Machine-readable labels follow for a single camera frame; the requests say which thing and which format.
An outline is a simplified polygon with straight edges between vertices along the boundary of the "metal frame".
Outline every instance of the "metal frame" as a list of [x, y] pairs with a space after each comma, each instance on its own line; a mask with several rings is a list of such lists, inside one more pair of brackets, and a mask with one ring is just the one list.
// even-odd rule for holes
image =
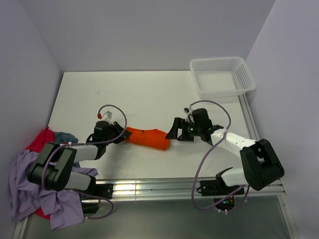
[[[251, 139], [259, 140], [257, 129], [249, 109], [245, 95], [239, 96], [239, 101], [246, 122], [246, 127]], [[133, 179], [133, 180], [98, 180], [98, 184], [112, 183], [112, 201], [151, 201], [151, 200], [180, 200], [190, 199], [190, 192], [193, 178], [178, 179]], [[294, 223], [291, 211], [287, 204], [285, 190], [280, 180], [264, 188], [261, 191], [250, 190], [249, 197], [258, 196], [278, 196], [282, 213], [290, 234], [291, 239], [299, 239], [298, 231]], [[82, 200], [84, 203], [96, 203], [97, 200]], [[17, 223], [13, 238], [21, 239], [26, 227], [27, 218]]]

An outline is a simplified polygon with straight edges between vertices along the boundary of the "white plastic basket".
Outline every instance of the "white plastic basket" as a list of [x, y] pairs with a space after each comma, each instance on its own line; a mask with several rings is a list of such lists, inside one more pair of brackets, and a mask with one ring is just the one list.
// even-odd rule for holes
[[239, 96], [256, 88], [255, 80], [241, 57], [192, 60], [190, 70], [201, 99]]

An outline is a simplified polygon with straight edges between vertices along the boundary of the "orange cloth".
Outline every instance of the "orange cloth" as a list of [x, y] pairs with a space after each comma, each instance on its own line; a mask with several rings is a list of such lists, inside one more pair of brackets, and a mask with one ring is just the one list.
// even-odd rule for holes
[[142, 130], [131, 127], [127, 127], [126, 130], [132, 133], [130, 137], [125, 139], [126, 142], [163, 151], [169, 148], [170, 140], [165, 138], [167, 133], [161, 130]]

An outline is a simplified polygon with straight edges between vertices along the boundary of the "white table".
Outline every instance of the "white table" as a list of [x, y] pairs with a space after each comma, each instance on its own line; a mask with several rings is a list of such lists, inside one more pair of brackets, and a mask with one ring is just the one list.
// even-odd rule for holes
[[[104, 104], [115, 104], [126, 113], [129, 126], [141, 129], [158, 128], [168, 132], [174, 117], [185, 117], [183, 108], [198, 99], [188, 71], [65, 73], [49, 126], [53, 131], [70, 132], [80, 141], [85, 141], [93, 132], [95, 122], [98, 120], [96, 115], [99, 107]], [[258, 139], [245, 96], [215, 100], [222, 103], [232, 117], [233, 124], [230, 131]], [[214, 124], [227, 125], [226, 115], [217, 106], [210, 104], [200, 106], [207, 108]], [[123, 125], [124, 120], [120, 113], [115, 110], [112, 112], [113, 119]], [[190, 199], [195, 171], [209, 147], [200, 139], [195, 142], [174, 140], [170, 149], [162, 152], [123, 142], [109, 145], [101, 159], [82, 162], [81, 166], [98, 169], [100, 175], [97, 178], [100, 180], [97, 183], [113, 184], [112, 201], [115, 202]], [[213, 178], [216, 173], [227, 167], [240, 165], [239, 158], [217, 148], [208, 157], [200, 176]], [[250, 189], [249, 197], [256, 196], [262, 199], [265, 199], [264, 196], [278, 196], [289, 234], [293, 235], [295, 225], [280, 180], [261, 191]], [[82, 200], [82, 202], [96, 203], [97, 200]], [[199, 214], [203, 211], [194, 211], [194, 213]], [[91, 227], [85, 227], [85, 231], [95, 230], [94, 225], [105, 228], [105, 221], [98, 221], [100, 224], [94, 222]], [[14, 238], [23, 237], [26, 223], [27, 218], [17, 224]], [[32, 217], [29, 228], [33, 226], [37, 232], [38, 225], [39, 222]], [[98, 236], [105, 235], [101, 230], [97, 233]]]
[[[183, 108], [197, 100], [189, 71], [65, 73], [49, 127], [53, 131], [72, 133], [79, 142], [84, 142], [93, 132], [100, 106], [114, 104], [126, 113], [128, 126], [168, 132], [174, 117], [184, 118]], [[230, 131], [249, 137], [239, 98], [215, 100], [222, 103], [232, 117]], [[209, 103], [197, 107], [207, 108], [213, 124], [228, 124], [227, 116], [219, 107]], [[112, 111], [112, 120], [124, 125], [116, 109], [105, 110]], [[81, 166], [97, 168], [98, 179], [190, 178], [209, 148], [200, 138], [195, 142], [172, 140], [168, 151], [123, 142], [109, 145], [101, 159], [83, 161]], [[213, 177], [225, 168], [240, 165], [239, 158], [217, 148], [207, 158], [200, 176]]]

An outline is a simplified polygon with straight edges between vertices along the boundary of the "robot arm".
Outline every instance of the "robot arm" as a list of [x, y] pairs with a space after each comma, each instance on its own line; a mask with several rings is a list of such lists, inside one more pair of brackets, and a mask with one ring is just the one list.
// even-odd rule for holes
[[[123, 128], [117, 122], [111, 122], [109, 118], [100, 120], [94, 127], [94, 133], [89, 136], [86, 143], [98, 143], [113, 139], [121, 134]], [[120, 138], [113, 143], [120, 143], [131, 135], [125, 131]], [[96, 145], [67, 146], [58, 151], [46, 170], [45, 185], [48, 189], [61, 191], [62, 189], [77, 189], [94, 194], [96, 179], [89, 175], [73, 172], [72, 167], [76, 162], [83, 160], [99, 159], [106, 150], [109, 143]], [[27, 179], [31, 183], [41, 185], [41, 178], [50, 155], [59, 147], [59, 144], [47, 143], [36, 161], [31, 166]]]
[[[191, 112], [187, 108], [184, 110], [187, 118], [175, 118], [166, 138], [193, 141], [194, 136], [200, 136], [210, 145], [215, 145], [223, 138], [225, 130], [220, 125], [212, 124], [206, 109]], [[177, 135], [179, 128], [182, 129], [180, 136]], [[283, 177], [285, 173], [274, 149], [265, 139], [256, 141], [228, 132], [218, 146], [238, 156], [242, 167], [228, 168], [216, 175], [216, 180], [211, 185], [216, 195], [228, 194], [226, 192], [234, 189], [234, 186], [247, 184], [259, 191]]]

